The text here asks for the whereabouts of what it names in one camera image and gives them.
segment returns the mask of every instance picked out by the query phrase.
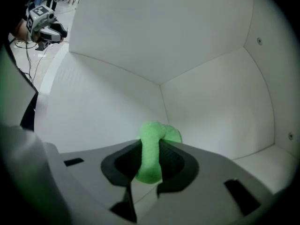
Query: green object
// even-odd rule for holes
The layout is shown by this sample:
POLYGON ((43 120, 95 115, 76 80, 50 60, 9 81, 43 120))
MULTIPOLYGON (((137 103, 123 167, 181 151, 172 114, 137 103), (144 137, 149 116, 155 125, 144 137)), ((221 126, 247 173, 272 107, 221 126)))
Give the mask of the green object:
POLYGON ((142 164, 135 178, 140 182, 153 184, 162 179, 159 164, 159 140, 181 143, 181 135, 177 129, 157 121, 145 122, 141 127, 142 164))

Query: black cable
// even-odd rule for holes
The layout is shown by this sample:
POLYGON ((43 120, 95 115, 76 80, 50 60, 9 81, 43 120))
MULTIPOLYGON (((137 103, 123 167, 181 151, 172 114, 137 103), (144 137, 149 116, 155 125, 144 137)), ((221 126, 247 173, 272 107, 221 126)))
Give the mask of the black cable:
POLYGON ((69 13, 69 12, 72 12, 72 11, 74 11, 74 10, 76 10, 76 8, 73 8, 72 10, 69 10, 69 11, 66 11, 66 12, 55 13, 55 15, 58 15, 58 14, 63 14, 63 13, 69 13))
MULTIPOLYGON (((32 47, 28 47, 27 49, 34 48, 36 45, 37 45, 37 44, 35 43, 35 45, 34 45, 34 46, 32 46, 32 47)), ((18 48, 26 49, 26 47, 20 47, 20 46, 18 46, 16 42, 15 42, 15 46, 16 46, 16 47, 18 47, 18 48)))
POLYGON ((29 81, 32 83, 32 86, 33 86, 33 79, 30 75, 30 70, 31 70, 31 59, 30 59, 30 56, 28 54, 28 42, 25 41, 25 48, 26 48, 26 56, 27 56, 27 60, 28 60, 28 63, 29 63, 29 71, 28 71, 28 75, 29 75, 29 81))
POLYGON ((14 41, 15 41, 15 37, 13 38, 13 40, 11 40, 11 41, 9 42, 9 45, 11 45, 14 41))
POLYGON ((43 56, 42 56, 42 57, 40 58, 40 60, 38 61, 37 68, 36 68, 36 71, 34 72, 34 76, 33 76, 33 79, 32 79, 32 84, 33 84, 33 82, 34 82, 34 78, 36 77, 36 73, 37 73, 38 65, 39 65, 40 61, 42 60, 42 58, 44 57, 44 55, 46 54, 46 51, 47 51, 48 47, 49 47, 49 46, 47 46, 47 47, 46 47, 46 49, 45 49, 45 52, 44 52, 43 56))
POLYGON ((19 69, 22 73, 29 75, 29 73, 23 72, 22 69, 20 69, 19 67, 18 67, 18 69, 19 69))

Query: black rectangle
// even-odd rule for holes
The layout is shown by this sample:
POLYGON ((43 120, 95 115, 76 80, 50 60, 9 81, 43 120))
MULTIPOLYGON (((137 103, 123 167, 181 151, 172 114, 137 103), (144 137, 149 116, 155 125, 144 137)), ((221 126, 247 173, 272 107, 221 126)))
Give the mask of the black rectangle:
POLYGON ((78 164, 78 163, 82 163, 84 162, 83 159, 81 158, 74 158, 74 159, 70 159, 70 160, 66 160, 64 161, 65 165, 68 167, 68 166, 72 166, 72 165, 75 165, 75 164, 78 164))
POLYGON ((32 25, 33 25, 33 19, 32 17, 29 15, 28 19, 27 19, 27 23, 26 23, 26 27, 28 29, 28 31, 31 33, 32 30, 32 25))
POLYGON ((244 216, 250 214, 261 205, 238 180, 231 179, 224 184, 244 216))

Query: white panel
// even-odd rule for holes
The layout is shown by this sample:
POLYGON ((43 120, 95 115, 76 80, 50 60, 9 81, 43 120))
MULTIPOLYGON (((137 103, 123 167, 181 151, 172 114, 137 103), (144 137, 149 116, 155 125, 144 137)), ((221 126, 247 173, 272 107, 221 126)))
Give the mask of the white panel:
POLYGON ((47 134, 47 107, 51 87, 58 68, 69 51, 69 44, 64 44, 51 62, 38 92, 36 112, 34 115, 34 131, 42 138, 43 133, 47 134))
POLYGON ((256 154, 239 158, 235 163, 259 179, 271 192, 276 193, 290 184, 299 161, 282 148, 273 145, 256 154))
POLYGON ((254 0, 245 48, 268 85, 275 113, 275 144, 300 158, 300 53, 297 37, 271 0, 254 0), (288 134, 294 133, 294 140, 288 134))
POLYGON ((19 126, 35 91, 0 47, 0 124, 19 126))
POLYGON ((145 184, 135 178, 131 181, 131 195, 137 221, 140 221, 157 202, 157 186, 159 183, 162 183, 162 180, 154 184, 145 184))
POLYGON ((57 70, 38 135, 60 153, 89 150, 136 139, 146 120, 167 123, 158 85, 68 52, 57 70))
POLYGON ((239 158, 274 143, 263 77, 241 48, 161 85, 169 123, 185 144, 239 158))
POLYGON ((253 0, 81 0, 70 51, 162 84, 242 47, 253 0))

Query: floor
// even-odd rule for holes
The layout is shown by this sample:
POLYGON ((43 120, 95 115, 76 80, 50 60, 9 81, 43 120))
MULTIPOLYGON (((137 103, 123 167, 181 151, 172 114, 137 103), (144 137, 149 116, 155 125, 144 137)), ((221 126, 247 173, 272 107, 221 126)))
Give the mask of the floor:
MULTIPOLYGON (((63 24, 65 29, 68 28, 68 35, 62 43, 52 44, 48 46, 48 48, 46 48, 44 51, 36 51, 34 43, 28 44, 28 47, 34 46, 33 48, 28 49, 28 54, 31 59, 30 75, 33 78, 34 74, 36 73, 33 83, 38 91, 40 89, 43 78, 48 68, 50 67, 53 58, 59 51, 60 47, 63 46, 65 43, 69 42, 70 32, 71 32, 72 23, 73 23, 77 6, 78 6, 77 1, 72 5, 72 1, 68 4, 68 0, 60 1, 56 6, 55 16, 57 17, 57 20, 61 24, 63 24)), ((18 46, 25 48, 24 42, 16 41, 16 43, 18 46)), ((14 42, 10 45, 10 47, 15 56, 17 66, 23 72, 28 73, 29 62, 26 56, 26 49, 17 47, 14 42)))

